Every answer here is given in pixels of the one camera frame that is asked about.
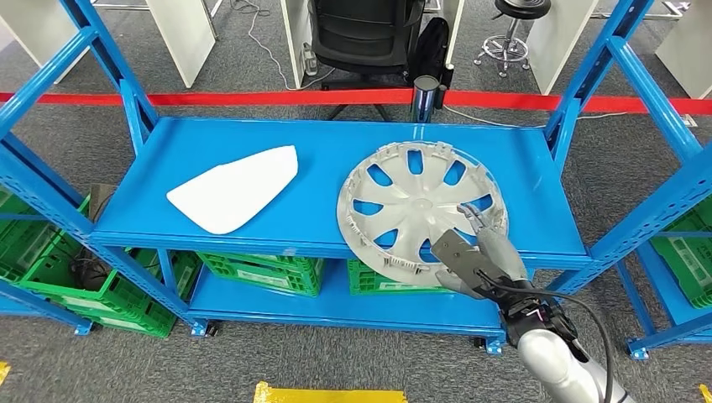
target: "black bag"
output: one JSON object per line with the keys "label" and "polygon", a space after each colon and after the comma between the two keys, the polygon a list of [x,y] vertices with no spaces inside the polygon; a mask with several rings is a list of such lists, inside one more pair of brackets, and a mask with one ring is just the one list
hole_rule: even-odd
{"label": "black bag", "polygon": [[418,37],[416,51],[408,64],[408,82],[412,83],[423,75],[433,76],[440,81],[445,70],[449,39],[448,21],[440,17],[431,19]]}

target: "black office chair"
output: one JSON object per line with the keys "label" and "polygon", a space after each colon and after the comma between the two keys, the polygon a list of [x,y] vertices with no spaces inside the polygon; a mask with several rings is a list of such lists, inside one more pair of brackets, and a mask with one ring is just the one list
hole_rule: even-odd
{"label": "black office chair", "polygon": [[523,40],[515,36],[522,19],[539,19],[549,12],[551,0],[495,0],[495,6],[502,15],[512,17],[507,34],[490,36],[482,44],[482,52],[474,58],[475,65],[482,64],[482,56],[487,55],[500,62],[500,77],[507,77],[507,69],[512,63],[522,62],[521,68],[529,70],[529,49]]}
{"label": "black office chair", "polygon": [[[402,74],[415,51],[425,0],[310,0],[311,48],[317,59],[359,73],[359,81],[323,82],[322,89],[381,87],[370,75]],[[374,105],[388,121],[382,105]],[[328,116],[333,120],[346,105]]]}

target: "chair backrest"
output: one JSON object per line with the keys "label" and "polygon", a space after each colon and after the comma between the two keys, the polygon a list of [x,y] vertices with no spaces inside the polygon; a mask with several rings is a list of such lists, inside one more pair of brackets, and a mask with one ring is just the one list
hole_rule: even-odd
{"label": "chair backrest", "polygon": [[322,63],[341,70],[404,70],[424,5],[424,0],[310,0],[311,48]]}

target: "red barrier tape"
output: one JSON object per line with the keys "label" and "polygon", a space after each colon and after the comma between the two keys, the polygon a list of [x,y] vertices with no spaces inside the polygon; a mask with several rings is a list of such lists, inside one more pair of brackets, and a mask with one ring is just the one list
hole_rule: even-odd
{"label": "red barrier tape", "polygon": [[[191,92],[176,94],[152,94],[149,100],[156,107],[236,107],[276,105],[407,105],[411,103],[412,89],[388,88],[373,90],[299,91],[299,92]],[[0,102],[6,102],[13,94],[0,92]],[[519,110],[551,111],[561,99],[554,95],[520,94],[509,92],[482,92],[449,90],[445,104],[452,107],[485,107]],[[121,106],[118,94],[44,94],[39,103]],[[678,113],[712,115],[712,100],[671,98],[670,103]],[[592,97],[584,109],[592,113],[647,113],[645,105],[637,97]]]}

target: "shelf caster wheel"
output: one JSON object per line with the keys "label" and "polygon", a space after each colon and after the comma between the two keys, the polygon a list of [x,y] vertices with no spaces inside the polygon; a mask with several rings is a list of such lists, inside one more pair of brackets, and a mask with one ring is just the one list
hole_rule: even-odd
{"label": "shelf caster wheel", "polygon": [[74,334],[76,336],[86,336],[89,334],[89,332],[92,331],[92,325],[89,325],[88,327],[84,326],[77,326],[74,328]]}
{"label": "shelf caster wheel", "polygon": [[207,323],[205,328],[193,328],[191,330],[192,336],[198,336],[199,338],[214,338],[217,335],[217,331],[220,328],[220,322],[210,321]]}
{"label": "shelf caster wheel", "polygon": [[472,344],[474,345],[475,348],[478,348],[481,350],[484,348],[484,346],[487,345],[487,340],[485,340],[484,338],[474,338],[472,341]]}
{"label": "shelf caster wheel", "polygon": [[650,354],[648,353],[647,348],[645,348],[645,347],[638,348],[638,349],[631,348],[631,345],[636,341],[638,341],[637,338],[629,338],[626,340],[626,342],[628,344],[628,354],[631,356],[632,359],[634,359],[636,361],[643,361],[643,360],[649,359]]}
{"label": "shelf caster wheel", "polygon": [[474,346],[485,350],[489,355],[502,355],[502,343],[495,338],[475,338]]}

